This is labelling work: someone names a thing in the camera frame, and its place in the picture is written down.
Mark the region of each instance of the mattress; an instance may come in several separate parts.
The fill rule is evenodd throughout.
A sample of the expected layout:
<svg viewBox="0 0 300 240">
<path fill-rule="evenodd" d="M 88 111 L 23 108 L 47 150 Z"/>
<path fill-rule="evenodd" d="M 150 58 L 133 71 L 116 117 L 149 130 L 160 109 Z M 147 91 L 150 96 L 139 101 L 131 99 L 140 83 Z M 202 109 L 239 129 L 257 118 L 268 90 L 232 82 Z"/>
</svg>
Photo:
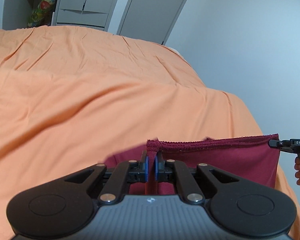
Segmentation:
<svg viewBox="0 0 300 240">
<path fill-rule="evenodd" d="M 146 143 L 262 135 L 235 95 L 176 52 L 76 26 L 0 30 L 0 240 L 18 192 Z M 275 188 L 300 206 L 278 166 Z"/>
</svg>

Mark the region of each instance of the orange fabric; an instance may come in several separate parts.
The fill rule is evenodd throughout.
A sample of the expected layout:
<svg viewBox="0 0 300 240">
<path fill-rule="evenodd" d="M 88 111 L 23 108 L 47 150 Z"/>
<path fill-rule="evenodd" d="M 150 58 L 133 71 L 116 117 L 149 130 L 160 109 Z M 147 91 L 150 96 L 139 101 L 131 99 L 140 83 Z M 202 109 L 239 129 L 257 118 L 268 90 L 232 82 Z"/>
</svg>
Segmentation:
<svg viewBox="0 0 300 240">
<path fill-rule="evenodd" d="M 18 192 L 147 139 L 261 135 L 236 96 L 206 88 L 172 50 L 83 27 L 0 31 L 0 240 Z M 276 188 L 300 207 L 278 168 Z"/>
</svg>

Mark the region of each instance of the silver bolt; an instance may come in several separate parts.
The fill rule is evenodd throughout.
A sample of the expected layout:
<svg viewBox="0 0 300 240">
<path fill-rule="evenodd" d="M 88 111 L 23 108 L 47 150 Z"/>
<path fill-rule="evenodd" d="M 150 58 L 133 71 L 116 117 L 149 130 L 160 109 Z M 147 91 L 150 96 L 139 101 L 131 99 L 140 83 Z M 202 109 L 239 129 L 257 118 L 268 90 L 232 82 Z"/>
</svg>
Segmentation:
<svg viewBox="0 0 300 240">
<path fill-rule="evenodd" d="M 190 200 L 191 202 L 199 202 L 203 200 L 203 196 L 197 193 L 192 193 L 187 196 L 187 199 Z"/>
<path fill-rule="evenodd" d="M 113 194 L 103 194 L 100 196 L 100 199 L 104 202 L 112 202 L 115 200 L 115 195 Z"/>
</svg>

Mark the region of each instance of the maroon garment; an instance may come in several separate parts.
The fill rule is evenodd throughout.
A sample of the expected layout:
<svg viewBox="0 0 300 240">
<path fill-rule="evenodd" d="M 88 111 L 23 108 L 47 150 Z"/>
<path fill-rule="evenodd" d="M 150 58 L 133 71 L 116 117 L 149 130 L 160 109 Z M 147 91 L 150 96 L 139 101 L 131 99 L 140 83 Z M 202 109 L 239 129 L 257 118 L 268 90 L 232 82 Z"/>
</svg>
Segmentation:
<svg viewBox="0 0 300 240">
<path fill-rule="evenodd" d="M 188 167 L 208 163 L 240 177 L 274 188 L 279 161 L 279 149 L 270 148 L 268 141 L 278 140 L 278 134 L 267 136 L 241 137 L 200 142 L 173 143 L 149 140 L 146 145 L 115 154 L 105 163 L 115 167 L 119 162 L 139 160 L 143 150 L 149 156 L 149 177 L 146 186 L 142 183 L 131 185 L 131 194 L 168 195 L 174 194 L 170 183 L 157 183 L 154 179 L 154 158 L 159 150 L 163 158 L 180 160 Z"/>
</svg>

